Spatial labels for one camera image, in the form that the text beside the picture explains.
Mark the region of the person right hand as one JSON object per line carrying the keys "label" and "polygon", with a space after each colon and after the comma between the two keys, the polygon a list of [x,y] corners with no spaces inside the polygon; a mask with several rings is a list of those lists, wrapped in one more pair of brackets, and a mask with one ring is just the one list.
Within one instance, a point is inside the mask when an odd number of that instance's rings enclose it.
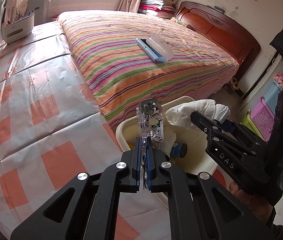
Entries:
{"label": "person right hand", "polygon": [[259,220],[261,220],[267,225],[271,225],[273,223],[276,211],[275,208],[265,200],[265,198],[260,198],[245,193],[234,181],[230,183],[229,191],[243,205],[245,205]]}

